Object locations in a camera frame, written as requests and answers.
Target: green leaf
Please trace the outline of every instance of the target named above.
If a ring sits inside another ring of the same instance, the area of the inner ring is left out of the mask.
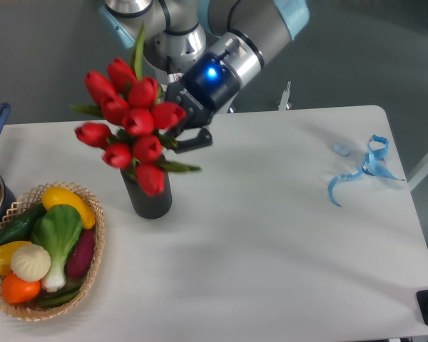
[[[201,167],[195,165],[181,164],[180,162],[173,162],[170,160],[159,159],[154,162],[154,165],[166,172],[193,172],[201,171]]]
[[[175,138],[168,137],[167,135],[163,135],[160,133],[157,134],[157,138],[164,148],[167,148],[169,150],[178,148],[178,141]]]
[[[144,54],[144,39],[146,32],[144,24],[141,26],[138,37],[135,40],[135,46],[131,54],[130,67],[135,71],[136,78],[141,80],[143,78],[143,54]]]
[[[101,108],[97,105],[70,105],[70,108],[78,113],[91,114],[103,118]]]
[[[136,175],[135,175],[135,161],[133,161],[133,166],[127,167],[124,171],[126,174],[130,177],[131,180],[136,181]]]
[[[131,84],[130,84],[130,81],[126,81],[126,91],[125,91],[125,93],[123,94],[123,99],[124,99],[125,101],[127,101],[127,100],[128,100],[128,94],[130,93],[130,90],[131,90]]]
[[[162,86],[159,84],[157,89],[157,98],[156,103],[160,100],[160,97],[162,96]]]

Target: wicker basket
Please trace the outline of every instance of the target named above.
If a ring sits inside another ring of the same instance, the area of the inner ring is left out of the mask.
[[[42,194],[47,188],[51,186],[65,187],[75,192],[80,198],[88,203],[89,207],[95,213],[96,225],[93,228],[93,233],[95,236],[95,249],[93,251],[93,260],[91,268],[83,280],[83,284],[80,288],[78,296],[76,296],[70,302],[52,309],[41,309],[33,301],[19,305],[7,304],[1,296],[1,283],[4,277],[0,276],[0,310],[3,311],[7,316],[15,317],[24,321],[43,321],[55,316],[60,316],[78,304],[79,301],[87,294],[88,290],[91,288],[93,280],[96,278],[97,271],[100,266],[103,246],[105,244],[105,224],[103,210],[101,209],[98,200],[87,189],[84,189],[74,183],[67,184],[65,182],[55,182],[53,184],[39,185],[37,188],[32,188],[30,192],[27,192],[23,196],[19,197],[17,201],[12,204],[11,209],[7,210],[6,216],[4,216],[0,223],[0,229],[4,224],[11,221],[16,215],[22,213],[26,208],[30,208],[33,205],[40,203]],[[78,283],[79,279],[75,280],[67,278],[67,285],[73,284],[75,282]]]

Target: gray floor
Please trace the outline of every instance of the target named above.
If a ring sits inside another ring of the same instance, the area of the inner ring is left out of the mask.
[[[103,27],[98,0],[0,2],[0,102],[9,123],[85,120],[83,75],[128,59]],[[295,109],[375,104],[390,121],[404,171],[428,151],[428,0],[309,0],[297,40],[235,101],[275,109],[288,80]],[[413,193],[428,241],[428,178]]]

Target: red tulip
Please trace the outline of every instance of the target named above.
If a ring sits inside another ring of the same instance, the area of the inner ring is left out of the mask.
[[[101,112],[107,121],[122,125],[123,118],[130,112],[130,105],[119,96],[106,97],[101,103]]]
[[[83,143],[99,148],[108,146],[107,139],[111,136],[111,130],[104,123],[84,123],[77,127],[74,132]]]
[[[102,159],[106,164],[112,167],[125,169],[130,166],[133,157],[131,155],[130,146],[118,142],[116,144],[109,145],[106,148]]]
[[[115,58],[114,61],[108,65],[106,71],[108,72],[111,82],[121,94],[125,94],[127,82],[130,84],[130,87],[138,83],[135,73],[122,58]]]
[[[159,130],[166,130],[177,125],[185,118],[185,110],[172,102],[162,102],[151,110],[154,125]]]
[[[153,164],[138,165],[136,181],[148,196],[159,195],[165,189],[165,173]]]
[[[145,76],[135,84],[128,94],[128,102],[132,107],[150,108],[157,100],[158,82]]]
[[[149,110],[133,108],[123,117],[122,126],[132,135],[147,135],[154,129],[154,122]]]
[[[84,83],[92,96],[93,101],[100,105],[105,96],[116,96],[114,85],[98,71],[89,71],[84,77]]]
[[[133,156],[140,162],[152,162],[162,154],[162,145],[155,135],[139,138],[133,145]]]

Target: green vegetable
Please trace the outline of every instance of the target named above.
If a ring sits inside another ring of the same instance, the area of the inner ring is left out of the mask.
[[[26,209],[13,221],[0,229],[0,246],[9,242],[29,240],[35,221],[45,213],[46,210],[41,203]]]
[[[65,286],[63,268],[82,229],[81,215],[67,204],[53,206],[41,222],[35,225],[31,241],[42,246],[51,256],[51,267],[41,280],[41,285],[47,292],[55,292]]]
[[[38,300],[38,306],[42,309],[56,308],[57,306],[64,305],[79,294],[81,284],[67,287],[59,290],[56,294],[44,294]]]

